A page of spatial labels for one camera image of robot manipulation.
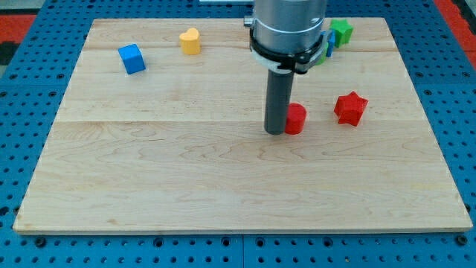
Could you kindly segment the blue block behind arm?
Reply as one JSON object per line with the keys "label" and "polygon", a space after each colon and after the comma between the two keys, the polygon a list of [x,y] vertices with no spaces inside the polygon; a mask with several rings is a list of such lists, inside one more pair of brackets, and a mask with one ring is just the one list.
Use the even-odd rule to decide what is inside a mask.
{"label": "blue block behind arm", "polygon": [[323,31],[321,35],[324,36],[327,41],[326,57],[331,57],[335,46],[335,32],[334,30]]}

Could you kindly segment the black white tool mount ring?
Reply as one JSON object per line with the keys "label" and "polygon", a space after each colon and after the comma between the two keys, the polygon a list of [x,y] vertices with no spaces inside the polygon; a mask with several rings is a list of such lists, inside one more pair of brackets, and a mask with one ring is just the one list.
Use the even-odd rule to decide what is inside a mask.
{"label": "black white tool mount ring", "polygon": [[[311,38],[311,45],[299,48]],[[324,32],[280,32],[250,28],[250,50],[260,64],[278,74],[305,74],[324,57]]]}

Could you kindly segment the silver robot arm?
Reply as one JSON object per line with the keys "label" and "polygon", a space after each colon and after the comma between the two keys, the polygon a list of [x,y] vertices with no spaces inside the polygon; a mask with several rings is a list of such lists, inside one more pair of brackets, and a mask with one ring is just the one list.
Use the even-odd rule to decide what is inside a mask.
{"label": "silver robot arm", "polygon": [[264,129],[271,135],[285,132],[294,76],[326,56],[326,8],[325,0],[255,0],[244,18],[251,54],[268,69]]}

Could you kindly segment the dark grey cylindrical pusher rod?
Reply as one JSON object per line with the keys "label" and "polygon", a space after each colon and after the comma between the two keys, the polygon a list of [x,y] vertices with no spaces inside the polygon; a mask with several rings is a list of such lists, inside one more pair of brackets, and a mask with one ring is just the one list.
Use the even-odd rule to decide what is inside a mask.
{"label": "dark grey cylindrical pusher rod", "polygon": [[293,80],[292,72],[268,72],[264,129],[271,135],[280,135],[285,131]]}

